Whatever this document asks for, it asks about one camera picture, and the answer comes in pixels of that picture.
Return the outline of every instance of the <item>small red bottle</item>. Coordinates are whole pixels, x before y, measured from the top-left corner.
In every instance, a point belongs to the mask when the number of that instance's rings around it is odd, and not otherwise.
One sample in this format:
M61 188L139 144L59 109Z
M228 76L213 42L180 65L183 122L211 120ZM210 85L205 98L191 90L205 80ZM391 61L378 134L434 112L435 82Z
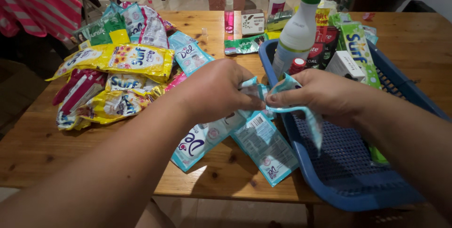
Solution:
M294 58L289 68L289 75L294 75L305 69L306 62L302 58Z

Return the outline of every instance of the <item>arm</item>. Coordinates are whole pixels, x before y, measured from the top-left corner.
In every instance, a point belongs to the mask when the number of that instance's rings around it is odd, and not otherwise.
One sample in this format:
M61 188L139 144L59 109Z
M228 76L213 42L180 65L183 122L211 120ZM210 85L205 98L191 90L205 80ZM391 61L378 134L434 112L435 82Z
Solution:
M222 59L158 98L93 151L0 204L0 227L134 227L179 141L198 123L263 109L252 74Z
M327 121L354 127L452 221L452 124L391 94L328 72L292 75L303 86L267 97L275 107L300 104Z

